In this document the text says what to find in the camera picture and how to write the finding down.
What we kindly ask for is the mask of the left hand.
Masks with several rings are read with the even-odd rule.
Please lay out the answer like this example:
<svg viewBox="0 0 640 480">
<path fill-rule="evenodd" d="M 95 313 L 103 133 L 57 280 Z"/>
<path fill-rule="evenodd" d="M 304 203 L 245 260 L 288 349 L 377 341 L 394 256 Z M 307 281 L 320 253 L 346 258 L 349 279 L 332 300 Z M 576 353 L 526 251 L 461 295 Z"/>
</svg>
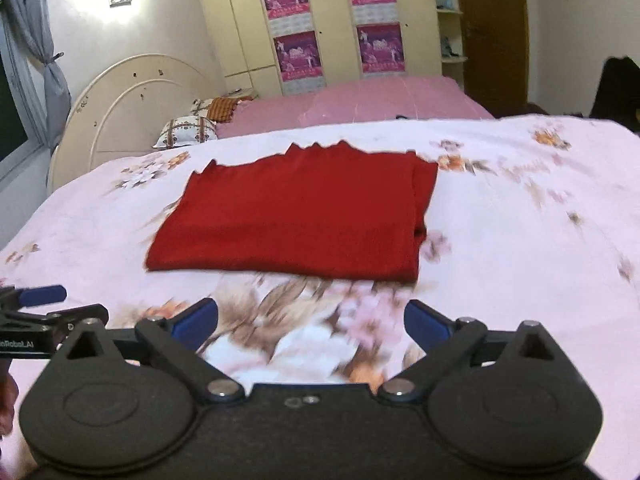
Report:
<svg viewBox="0 0 640 480">
<path fill-rule="evenodd" d="M 14 425 L 15 404 L 20 394 L 18 385 L 11 374 L 1 379 L 0 384 L 0 436 L 8 436 Z"/>
</svg>

